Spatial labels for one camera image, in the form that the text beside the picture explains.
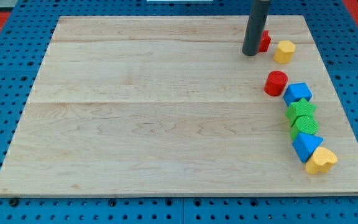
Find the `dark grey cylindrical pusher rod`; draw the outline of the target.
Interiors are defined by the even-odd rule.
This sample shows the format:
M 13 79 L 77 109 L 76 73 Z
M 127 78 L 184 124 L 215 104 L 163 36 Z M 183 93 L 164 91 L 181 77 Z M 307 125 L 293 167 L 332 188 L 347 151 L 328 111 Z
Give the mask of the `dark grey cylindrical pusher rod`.
M 270 5 L 271 0 L 253 0 L 252 2 L 242 46 L 242 53 L 246 56 L 255 56 L 259 51 Z

